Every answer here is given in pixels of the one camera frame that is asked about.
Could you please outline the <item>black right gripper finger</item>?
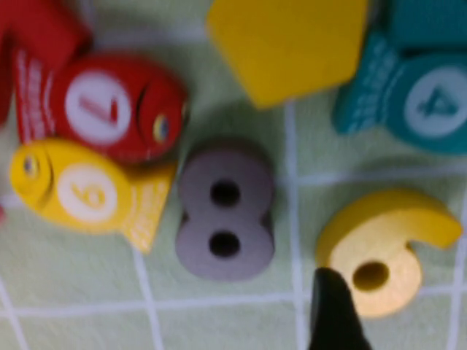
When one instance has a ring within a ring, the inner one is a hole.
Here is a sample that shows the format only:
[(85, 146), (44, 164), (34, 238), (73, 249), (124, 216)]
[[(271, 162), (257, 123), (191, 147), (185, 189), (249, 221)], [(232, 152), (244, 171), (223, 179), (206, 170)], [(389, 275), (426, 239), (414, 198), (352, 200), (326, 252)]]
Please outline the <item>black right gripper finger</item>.
[(314, 272), (310, 349), (370, 349), (346, 281), (331, 268)]

